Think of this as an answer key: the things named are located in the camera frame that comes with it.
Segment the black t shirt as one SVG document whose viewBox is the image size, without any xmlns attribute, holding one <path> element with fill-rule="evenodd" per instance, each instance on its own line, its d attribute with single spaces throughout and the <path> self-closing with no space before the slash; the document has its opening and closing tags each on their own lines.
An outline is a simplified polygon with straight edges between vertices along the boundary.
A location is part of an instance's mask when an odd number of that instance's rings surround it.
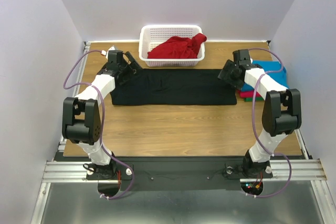
<svg viewBox="0 0 336 224">
<path fill-rule="evenodd" d="M 218 69 L 143 69 L 111 92 L 113 105 L 235 105 Z"/>
</svg>

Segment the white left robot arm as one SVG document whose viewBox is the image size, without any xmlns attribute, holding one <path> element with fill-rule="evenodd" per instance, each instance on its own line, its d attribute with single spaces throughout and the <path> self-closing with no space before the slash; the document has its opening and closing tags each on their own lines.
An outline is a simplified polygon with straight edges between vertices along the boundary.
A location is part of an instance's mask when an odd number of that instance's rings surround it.
<svg viewBox="0 0 336 224">
<path fill-rule="evenodd" d="M 117 85 L 125 84 L 141 71 L 141 66 L 130 52 L 111 47 L 101 50 L 107 62 L 96 74 L 92 83 L 74 97 L 63 102 L 62 135 L 65 139 L 80 146 L 91 159 L 84 164 L 89 179 L 113 179 L 120 176 L 112 151 L 102 140 L 105 97 Z"/>
</svg>

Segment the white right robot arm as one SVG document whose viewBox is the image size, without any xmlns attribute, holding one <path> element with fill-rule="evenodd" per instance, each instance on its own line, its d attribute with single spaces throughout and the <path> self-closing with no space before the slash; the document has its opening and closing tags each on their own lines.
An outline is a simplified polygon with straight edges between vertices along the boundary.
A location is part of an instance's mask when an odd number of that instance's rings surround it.
<svg viewBox="0 0 336 224">
<path fill-rule="evenodd" d="M 270 158 L 275 156 L 278 145 L 288 135 L 301 127 L 301 95 L 297 89 L 289 89 L 255 64 L 248 49 L 233 51 L 233 59 L 227 60 L 218 78 L 240 90 L 245 84 L 254 88 L 264 100 L 261 117 L 262 131 L 255 134 L 256 143 L 246 152 L 238 169 L 246 178 L 270 174 Z"/>
</svg>

